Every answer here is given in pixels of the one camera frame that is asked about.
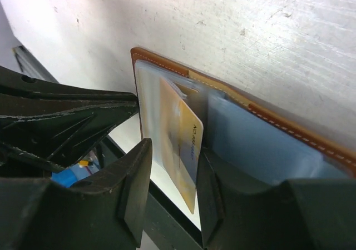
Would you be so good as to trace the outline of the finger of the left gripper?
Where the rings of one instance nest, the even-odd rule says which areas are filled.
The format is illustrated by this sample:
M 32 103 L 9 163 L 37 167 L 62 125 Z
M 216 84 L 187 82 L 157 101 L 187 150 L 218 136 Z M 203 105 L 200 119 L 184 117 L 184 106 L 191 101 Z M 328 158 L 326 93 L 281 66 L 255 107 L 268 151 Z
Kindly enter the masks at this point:
M 138 112 L 136 97 L 108 101 L 1 97 L 1 169 L 60 172 Z
M 52 83 L 31 78 L 5 67 L 1 67 L 1 94 L 30 99 L 138 101 L 132 93 L 84 89 Z

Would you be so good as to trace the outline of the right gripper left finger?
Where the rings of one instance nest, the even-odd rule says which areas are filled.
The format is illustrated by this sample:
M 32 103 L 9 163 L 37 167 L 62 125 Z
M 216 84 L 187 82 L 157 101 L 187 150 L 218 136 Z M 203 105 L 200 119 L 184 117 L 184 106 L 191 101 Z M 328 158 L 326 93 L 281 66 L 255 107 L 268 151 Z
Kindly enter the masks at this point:
M 69 188 L 47 178 L 2 178 L 1 248 L 139 248 L 151 163 L 145 138 Z

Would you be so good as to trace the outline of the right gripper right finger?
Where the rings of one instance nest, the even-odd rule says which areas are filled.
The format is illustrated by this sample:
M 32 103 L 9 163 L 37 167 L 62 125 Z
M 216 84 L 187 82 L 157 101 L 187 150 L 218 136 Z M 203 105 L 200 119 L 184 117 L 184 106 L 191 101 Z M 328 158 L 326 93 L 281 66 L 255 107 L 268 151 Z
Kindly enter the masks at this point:
M 206 249 L 354 249 L 355 180 L 271 186 L 204 148 L 197 199 Z

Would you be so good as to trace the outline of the brown leather card holder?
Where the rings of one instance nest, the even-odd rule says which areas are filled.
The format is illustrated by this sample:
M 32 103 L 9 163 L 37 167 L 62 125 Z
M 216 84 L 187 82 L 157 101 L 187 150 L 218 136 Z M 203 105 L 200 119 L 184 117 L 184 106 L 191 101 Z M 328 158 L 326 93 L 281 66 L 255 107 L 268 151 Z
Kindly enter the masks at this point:
M 233 87 L 143 48 L 131 50 L 141 133 L 161 156 L 160 78 L 202 121 L 201 147 L 270 185 L 292 178 L 353 178 L 355 153 L 248 99 Z

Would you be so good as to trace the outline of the gold card from bin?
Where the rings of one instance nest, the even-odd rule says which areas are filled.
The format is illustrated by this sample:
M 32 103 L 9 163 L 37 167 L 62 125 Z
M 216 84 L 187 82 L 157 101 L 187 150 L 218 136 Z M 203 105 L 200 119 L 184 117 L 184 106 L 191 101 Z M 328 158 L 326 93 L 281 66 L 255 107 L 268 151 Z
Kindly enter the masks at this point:
M 191 213 L 204 126 L 171 82 L 160 78 L 161 156 L 164 168 Z

